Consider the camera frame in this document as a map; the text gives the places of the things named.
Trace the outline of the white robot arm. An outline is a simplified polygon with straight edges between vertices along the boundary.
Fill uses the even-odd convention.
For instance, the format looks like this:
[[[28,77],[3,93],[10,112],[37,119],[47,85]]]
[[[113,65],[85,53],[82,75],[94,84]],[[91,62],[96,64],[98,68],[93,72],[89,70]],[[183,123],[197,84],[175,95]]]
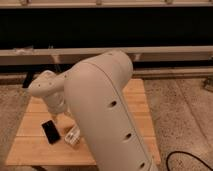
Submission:
[[[158,171],[123,95],[132,73],[126,53],[109,51],[59,75],[44,71],[28,91],[52,114],[70,112],[99,171]]]

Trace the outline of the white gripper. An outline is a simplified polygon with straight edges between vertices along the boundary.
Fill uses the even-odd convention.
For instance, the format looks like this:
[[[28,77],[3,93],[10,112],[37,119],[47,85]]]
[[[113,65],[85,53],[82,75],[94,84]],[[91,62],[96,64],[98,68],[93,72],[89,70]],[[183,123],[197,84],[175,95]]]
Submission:
[[[66,111],[67,104],[65,102],[64,96],[61,94],[53,94],[44,98],[44,102],[47,106],[48,111],[52,115],[52,119],[57,123],[57,114],[64,113],[68,117],[72,117],[71,113]]]

